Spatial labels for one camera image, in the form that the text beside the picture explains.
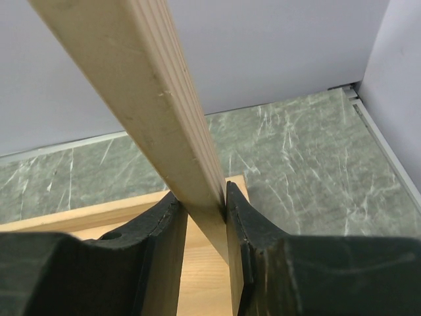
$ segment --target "wooden stick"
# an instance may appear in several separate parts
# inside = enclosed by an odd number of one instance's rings
[[[30,2],[227,261],[225,181],[165,0]]]

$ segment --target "wooden slat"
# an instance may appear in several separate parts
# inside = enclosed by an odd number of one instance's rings
[[[249,199],[243,176],[232,176]],[[1,231],[64,231],[80,239],[97,239],[154,206],[165,194],[157,192],[71,211],[0,225]],[[230,270],[199,227],[187,222],[178,316],[232,315]]]
[[[227,261],[224,178],[166,1],[30,2]]]
[[[231,176],[226,181],[235,182],[239,189],[247,195],[247,188],[242,175]],[[24,219],[0,225],[0,232],[71,232],[89,230],[97,227],[114,227],[122,225],[150,209],[160,201],[168,190],[144,194],[142,196],[129,197],[97,205],[81,207],[55,214],[34,217],[33,219]]]

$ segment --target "marble tile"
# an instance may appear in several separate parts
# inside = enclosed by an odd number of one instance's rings
[[[418,236],[421,216],[341,89],[207,116],[226,176],[292,234]],[[0,166],[0,222],[166,189],[124,136]]]

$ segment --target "wooden base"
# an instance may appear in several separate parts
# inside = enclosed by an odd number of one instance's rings
[[[248,199],[243,176],[235,182]],[[0,225],[0,232],[68,232],[78,238],[96,239],[148,210],[168,191],[131,197],[71,211]],[[179,316],[232,314],[229,266],[189,217],[182,268]]]

